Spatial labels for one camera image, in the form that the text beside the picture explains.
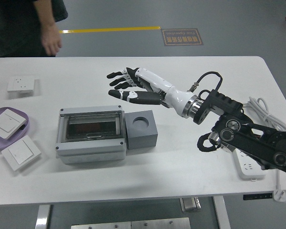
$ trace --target human hand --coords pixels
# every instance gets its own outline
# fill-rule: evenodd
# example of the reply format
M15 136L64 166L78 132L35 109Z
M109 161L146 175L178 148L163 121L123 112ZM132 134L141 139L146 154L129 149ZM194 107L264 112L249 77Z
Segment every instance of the human hand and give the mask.
M41 26L41 43L48 56L56 56L62 47L61 36L55 23Z

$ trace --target gray plastic box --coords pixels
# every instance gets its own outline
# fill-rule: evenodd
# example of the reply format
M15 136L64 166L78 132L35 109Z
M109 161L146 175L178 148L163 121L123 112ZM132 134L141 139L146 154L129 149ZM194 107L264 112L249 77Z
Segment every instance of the gray plastic box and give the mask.
M156 146L158 131L153 111L125 113L125 122L128 149Z

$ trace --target power plug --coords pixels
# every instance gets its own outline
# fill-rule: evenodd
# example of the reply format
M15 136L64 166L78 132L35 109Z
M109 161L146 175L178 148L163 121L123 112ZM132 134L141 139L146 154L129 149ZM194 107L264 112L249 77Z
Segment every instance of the power plug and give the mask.
M34 91L35 79L32 76L10 77L8 92L30 93Z
M286 192L282 190L281 187L277 187L277 189L273 191L273 200L277 202L286 202Z
M262 170L261 166L251 157L236 149L232 152L237 172L242 179L251 179L256 181L262 179L267 174L266 170Z

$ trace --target power strip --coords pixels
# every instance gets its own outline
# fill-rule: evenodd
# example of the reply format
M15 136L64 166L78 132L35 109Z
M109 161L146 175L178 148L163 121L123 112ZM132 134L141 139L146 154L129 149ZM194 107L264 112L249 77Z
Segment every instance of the power strip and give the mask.
M242 179L250 179L256 181L263 179L267 174L266 170L262 170L261 166L251 157L236 149L232 152L237 172Z

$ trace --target light switch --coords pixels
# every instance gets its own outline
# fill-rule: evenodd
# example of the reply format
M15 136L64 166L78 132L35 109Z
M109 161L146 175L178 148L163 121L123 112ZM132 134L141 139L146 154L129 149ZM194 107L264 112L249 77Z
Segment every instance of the light switch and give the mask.
M41 154L40 150L27 135L1 152L14 171L25 166Z
M34 155L22 139L9 147L9 152L12 154L19 165Z
M2 114L0 114L0 137L8 139L25 122L26 119L24 117L10 109L6 109Z

